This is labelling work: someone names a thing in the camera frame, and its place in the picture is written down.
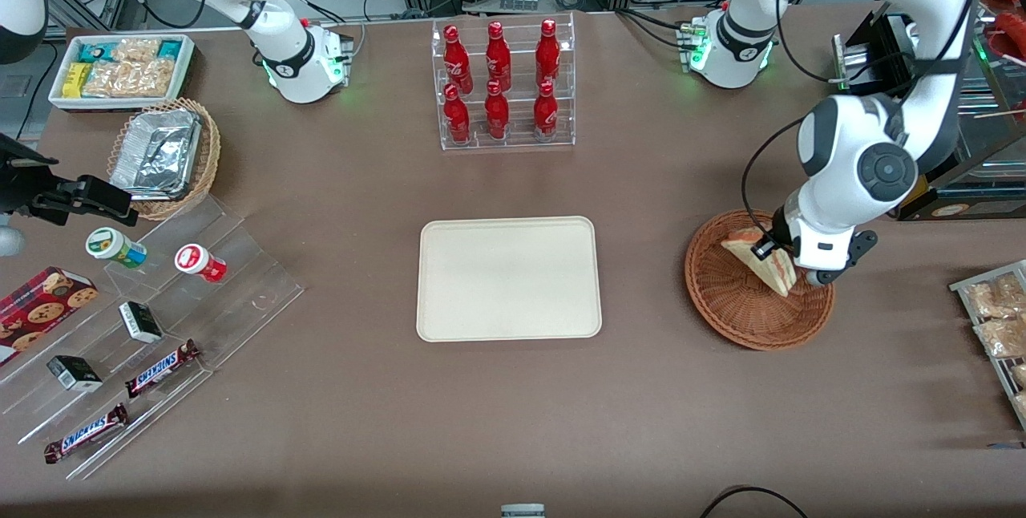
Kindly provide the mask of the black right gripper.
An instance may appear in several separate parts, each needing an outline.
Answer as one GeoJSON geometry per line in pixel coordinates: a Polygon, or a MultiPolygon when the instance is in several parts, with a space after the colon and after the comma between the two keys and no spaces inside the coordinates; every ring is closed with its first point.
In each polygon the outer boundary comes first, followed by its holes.
{"type": "Polygon", "coordinates": [[[127,227],[135,227],[139,223],[139,211],[132,208],[132,195],[125,190],[98,177],[80,177],[77,207],[70,190],[73,187],[72,181],[52,174],[48,167],[2,167],[1,212],[66,222],[71,213],[82,211],[127,227]]]}

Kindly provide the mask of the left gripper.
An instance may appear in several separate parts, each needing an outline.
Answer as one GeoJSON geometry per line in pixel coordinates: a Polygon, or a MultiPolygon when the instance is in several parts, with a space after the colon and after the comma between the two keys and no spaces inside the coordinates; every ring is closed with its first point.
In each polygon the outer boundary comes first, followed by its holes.
{"type": "Polygon", "coordinates": [[[756,258],[770,258],[777,251],[791,254],[795,265],[808,269],[811,285],[831,285],[879,242],[876,232],[854,233],[854,227],[818,229],[802,216],[788,217],[784,207],[774,211],[770,225],[752,221],[757,237],[751,251],[756,258]]]}

